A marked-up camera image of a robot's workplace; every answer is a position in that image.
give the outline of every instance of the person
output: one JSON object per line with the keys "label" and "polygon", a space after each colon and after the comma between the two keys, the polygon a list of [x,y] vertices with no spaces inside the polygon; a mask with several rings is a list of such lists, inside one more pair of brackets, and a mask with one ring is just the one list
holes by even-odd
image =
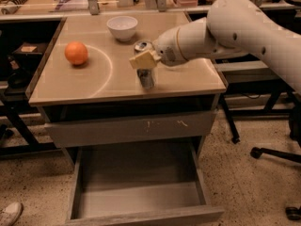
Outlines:
{"label": "person", "polygon": [[0,211],[0,226],[12,226],[20,217],[23,205],[13,202]]}

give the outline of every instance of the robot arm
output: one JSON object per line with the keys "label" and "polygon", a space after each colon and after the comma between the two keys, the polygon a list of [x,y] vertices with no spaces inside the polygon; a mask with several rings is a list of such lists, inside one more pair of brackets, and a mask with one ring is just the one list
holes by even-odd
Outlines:
{"label": "robot arm", "polygon": [[153,46],[167,66],[250,53],[301,92],[301,36],[275,24],[249,0],[217,0],[207,18],[168,30]]}

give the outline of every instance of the white bowl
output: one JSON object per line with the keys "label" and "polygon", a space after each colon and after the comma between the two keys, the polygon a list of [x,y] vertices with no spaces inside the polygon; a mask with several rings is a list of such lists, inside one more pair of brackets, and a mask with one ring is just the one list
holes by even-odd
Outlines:
{"label": "white bowl", "polygon": [[130,40],[135,34],[137,24],[138,20],[130,16],[118,16],[106,23],[111,34],[120,41]]}

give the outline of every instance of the desk drawer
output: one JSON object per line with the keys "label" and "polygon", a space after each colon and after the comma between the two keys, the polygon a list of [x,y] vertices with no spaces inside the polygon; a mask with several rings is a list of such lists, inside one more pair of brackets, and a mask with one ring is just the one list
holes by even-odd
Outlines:
{"label": "desk drawer", "polygon": [[206,136],[216,113],[144,115],[46,123],[45,128],[57,147],[78,147],[174,137]]}
{"label": "desk drawer", "polygon": [[83,147],[65,225],[186,225],[217,220],[188,139]]}

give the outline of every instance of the speckled floor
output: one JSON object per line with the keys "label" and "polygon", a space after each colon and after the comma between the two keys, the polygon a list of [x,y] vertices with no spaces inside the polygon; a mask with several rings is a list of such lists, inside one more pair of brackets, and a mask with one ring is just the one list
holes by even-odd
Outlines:
{"label": "speckled floor", "polygon": [[[24,119],[40,141],[50,140],[39,115]],[[225,213],[212,226],[300,225],[286,219],[286,205],[301,205],[301,165],[263,155],[249,155],[252,147],[269,147],[300,153],[289,139],[286,120],[236,120],[241,142],[234,145],[222,110],[206,139],[199,159],[213,205]],[[16,135],[6,144],[22,144]],[[72,172],[61,151],[0,159],[0,207],[24,204],[15,225],[57,225],[65,221]]]}

